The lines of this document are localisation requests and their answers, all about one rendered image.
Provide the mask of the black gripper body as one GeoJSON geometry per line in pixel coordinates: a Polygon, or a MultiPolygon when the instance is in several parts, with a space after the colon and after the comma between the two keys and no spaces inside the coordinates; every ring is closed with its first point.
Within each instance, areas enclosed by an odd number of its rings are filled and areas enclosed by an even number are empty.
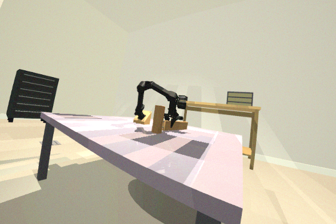
{"type": "Polygon", "coordinates": [[[167,114],[164,113],[164,118],[169,118],[170,117],[170,118],[177,119],[177,120],[183,120],[182,116],[177,116],[177,115],[175,116],[175,111],[176,111],[176,108],[169,107],[168,108],[168,113],[167,114]]]}

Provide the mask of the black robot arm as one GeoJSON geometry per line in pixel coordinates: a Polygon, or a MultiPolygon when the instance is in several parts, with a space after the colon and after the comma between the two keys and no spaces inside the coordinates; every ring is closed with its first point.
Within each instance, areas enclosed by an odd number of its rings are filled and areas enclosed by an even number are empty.
{"type": "Polygon", "coordinates": [[[154,81],[140,81],[140,83],[137,86],[137,92],[138,92],[138,102],[137,106],[135,108],[134,115],[137,115],[138,119],[142,120],[146,115],[143,114],[143,109],[145,108],[143,105],[143,95],[144,91],[148,89],[153,89],[156,92],[164,95],[167,99],[167,101],[170,101],[169,107],[178,109],[185,109],[186,110],[186,101],[180,101],[179,96],[177,96],[177,93],[173,91],[168,91],[161,87],[160,85],[156,84],[154,81]]]}

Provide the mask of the wooden post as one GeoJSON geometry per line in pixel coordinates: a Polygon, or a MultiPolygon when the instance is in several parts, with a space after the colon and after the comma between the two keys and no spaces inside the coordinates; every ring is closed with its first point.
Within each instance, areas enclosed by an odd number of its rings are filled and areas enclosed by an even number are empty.
{"type": "Polygon", "coordinates": [[[159,105],[155,106],[151,132],[162,134],[164,113],[165,113],[165,106],[159,106],[159,105]]]}

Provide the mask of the long wooden rail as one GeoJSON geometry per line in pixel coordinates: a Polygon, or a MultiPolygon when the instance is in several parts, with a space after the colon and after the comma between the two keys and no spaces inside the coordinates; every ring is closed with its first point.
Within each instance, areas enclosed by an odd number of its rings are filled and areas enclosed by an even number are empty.
{"type": "Polygon", "coordinates": [[[170,126],[171,126],[171,121],[163,120],[162,131],[187,130],[188,122],[175,121],[172,128],[170,126]]]}

